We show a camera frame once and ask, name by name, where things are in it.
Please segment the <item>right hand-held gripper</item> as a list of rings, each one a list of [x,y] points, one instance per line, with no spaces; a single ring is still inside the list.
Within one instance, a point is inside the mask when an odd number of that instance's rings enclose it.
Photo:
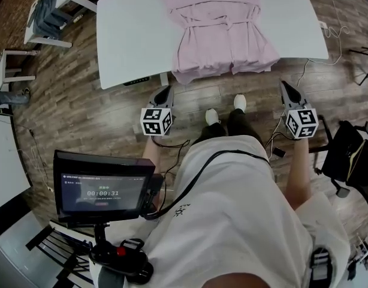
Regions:
[[[313,137],[318,128],[318,117],[316,109],[306,102],[304,93],[286,81],[280,82],[280,93],[285,106],[285,126],[293,138]]]

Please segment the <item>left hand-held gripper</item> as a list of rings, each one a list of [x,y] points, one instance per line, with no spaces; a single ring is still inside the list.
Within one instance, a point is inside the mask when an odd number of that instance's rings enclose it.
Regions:
[[[174,90],[171,86],[162,86],[151,94],[147,107],[141,109],[140,115],[145,136],[169,135],[174,121],[171,109],[173,100]]]

